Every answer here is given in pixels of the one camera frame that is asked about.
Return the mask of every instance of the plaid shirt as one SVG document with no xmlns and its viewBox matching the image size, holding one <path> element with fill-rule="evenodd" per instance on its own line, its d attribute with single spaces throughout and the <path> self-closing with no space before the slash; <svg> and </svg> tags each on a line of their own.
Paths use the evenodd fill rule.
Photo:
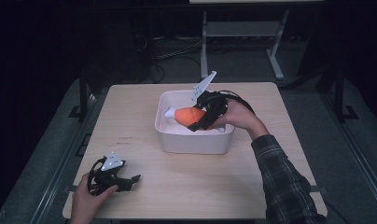
<svg viewBox="0 0 377 224">
<path fill-rule="evenodd" d="M 287 159 L 273 135 L 263 135 L 252 142 L 261 171 L 270 223 L 326 223 L 317 214 L 310 196 L 311 186 Z"/>
</svg>

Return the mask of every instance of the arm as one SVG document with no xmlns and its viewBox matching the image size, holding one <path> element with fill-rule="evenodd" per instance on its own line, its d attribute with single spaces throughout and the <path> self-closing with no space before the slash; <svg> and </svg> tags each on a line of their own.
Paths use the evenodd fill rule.
<svg viewBox="0 0 377 224">
<path fill-rule="evenodd" d="M 247 130 L 261 171 L 266 218 L 271 223 L 326 223 L 310 196 L 310 184 L 287 159 L 264 123 L 244 105 L 229 101 L 227 113 L 215 125 L 229 123 Z"/>
</svg>

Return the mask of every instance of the wrist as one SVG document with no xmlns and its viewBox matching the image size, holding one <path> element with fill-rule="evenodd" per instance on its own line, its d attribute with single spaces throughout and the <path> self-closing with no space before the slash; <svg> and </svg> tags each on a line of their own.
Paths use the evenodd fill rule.
<svg viewBox="0 0 377 224">
<path fill-rule="evenodd" d="M 270 134 L 264 123 L 259 118 L 252 119 L 249 122 L 246 131 L 249 133 L 252 140 L 255 140 L 262 135 Z"/>
<path fill-rule="evenodd" d="M 89 217 L 74 216 L 70 218 L 69 224 L 89 224 L 91 223 L 91 221 L 92 221 L 92 218 L 89 218 Z"/>
</svg>

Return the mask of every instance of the orange object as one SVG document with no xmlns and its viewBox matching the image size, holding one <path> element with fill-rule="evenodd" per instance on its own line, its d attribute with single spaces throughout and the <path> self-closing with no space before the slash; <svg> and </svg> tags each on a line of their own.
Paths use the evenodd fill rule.
<svg viewBox="0 0 377 224">
<path fill-rule="evenodd" d="M 170 106 L 164 116 L 167 119 L 175 119 L 179 124 L 188 127 L 191 124 L 198 122 L 204 114 L 205 111 L 196 107 L 175 109 L 173 106 Z M 207 130 L 212 130 L 214 128 L 215 127 L 211 126 Z"/>
</svg>

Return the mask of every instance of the white plastic bin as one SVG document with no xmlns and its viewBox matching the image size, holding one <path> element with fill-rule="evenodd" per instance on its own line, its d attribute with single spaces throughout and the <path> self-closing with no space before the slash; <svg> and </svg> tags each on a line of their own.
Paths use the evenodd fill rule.
<svg viewBox="0 0 377 224">
<path fill-rule="evenodd" d="M 170 105 L 176 109 L 194 106 L 192 91 L 167 91 L 159 102 L 156 117 L 156 130 L 159 133 L 162 149 L 173 153 L 224 154 L 230 148 L 234 127 L 227 124 L 226 131 L 218 130 L 192 132 L 174 119 L 163 115 Z"/>
</svg>

